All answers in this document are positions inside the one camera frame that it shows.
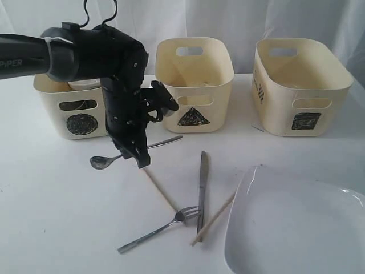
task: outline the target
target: spoon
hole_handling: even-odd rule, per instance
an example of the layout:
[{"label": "spoon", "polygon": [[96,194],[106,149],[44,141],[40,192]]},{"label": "spoon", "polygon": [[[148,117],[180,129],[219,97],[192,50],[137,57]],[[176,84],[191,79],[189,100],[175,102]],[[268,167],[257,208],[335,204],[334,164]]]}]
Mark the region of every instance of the spoon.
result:
[{"label": "spoon", "polygon": [[[182,135],[177,135],[173,138],[170,138],[170,139],[167,139],[167,140],[155,143],[155,144],[150,144],[149,146],[147,146],[147,148],[150,149],[150,148],[160,147],[165,144],[170,144],[170,143],[180,140],[182,137],[183,137]],[[110,166],[116,159],[119,159],[122,156],[123,156],[123,154],[120,154],[115,157],[93,156],[90,158],[90,164],[96,170],[103,170],[103,169],[107,168],[108,166]]]}]

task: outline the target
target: black triangle symbol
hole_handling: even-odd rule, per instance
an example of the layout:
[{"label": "black triangle symbol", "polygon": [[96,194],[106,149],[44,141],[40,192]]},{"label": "black triangle symbol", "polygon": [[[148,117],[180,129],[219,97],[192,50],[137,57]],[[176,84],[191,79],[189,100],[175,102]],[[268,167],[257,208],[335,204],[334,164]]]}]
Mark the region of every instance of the black triangle symbol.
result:
[{"label": "black triangle symbol", "polygon": [[205,119],[205,117],[197,111],[195,108],[191,108],[187,113],[185,113],[179,120],[178,125],[187,126],[201,126],[202,124],[209,124],[210,122]]}]

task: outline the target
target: storage bin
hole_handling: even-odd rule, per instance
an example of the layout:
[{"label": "storage bin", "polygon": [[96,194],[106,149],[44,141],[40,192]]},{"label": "storage bin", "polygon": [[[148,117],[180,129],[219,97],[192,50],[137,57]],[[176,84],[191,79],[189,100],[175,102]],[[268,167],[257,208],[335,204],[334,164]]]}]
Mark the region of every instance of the storage bin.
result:
[{"label": "storage bin", "polygon": [[256,44],[252,93],[262,125],[272,134],[324,133],[352,82],[351,74],[320,42],[265,39]]},{"label": "storage bin", "polygon": [[164,126],[173,132],[211,132],[223,126],[234,71],[223,42],[177,38],[157,48],[156,78],[180,105]]},{"label": "storage bin", "polygon": [[67,83],[54,82],[45,74],[37,75],[33,86],[62,137],[72,140],[107,135],[101,88],[73,91]]}]

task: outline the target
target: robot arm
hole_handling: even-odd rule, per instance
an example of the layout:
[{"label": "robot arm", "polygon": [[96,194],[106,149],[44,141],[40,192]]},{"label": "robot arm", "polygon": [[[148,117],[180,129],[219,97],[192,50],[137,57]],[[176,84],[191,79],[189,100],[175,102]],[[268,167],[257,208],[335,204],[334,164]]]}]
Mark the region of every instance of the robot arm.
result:
[{"label": "robot arm", "polygon": [[134,157],[139,168],[148,166],[148,122],[161,121],[179,106],[160,82],[141,88],[148,62],[143,45],[106,24],[83,30],[64,22],[41,36],[0,35],[0,79],[41,73],[57,82],[100,78],[115,147],[125,159]]}]

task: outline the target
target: white curtain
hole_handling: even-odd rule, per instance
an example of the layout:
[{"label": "white curtain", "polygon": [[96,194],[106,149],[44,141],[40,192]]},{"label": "white curtain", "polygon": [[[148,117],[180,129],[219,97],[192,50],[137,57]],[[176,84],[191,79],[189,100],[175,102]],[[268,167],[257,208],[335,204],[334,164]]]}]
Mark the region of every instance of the white curtain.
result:
[{"label": "white curtain", "polygon": [[[365,86],[365,0],[118,0],[109,24],[140,40],[150,53],[174,37],[215,37],[236,73],[252,72],[257,41],[303,37],[327,45]],[[112,0],[88,0],[89,28],[114,11]],[[82,0],[0,0],[0,33],[39,36],[62,21],[83,23]]]}]

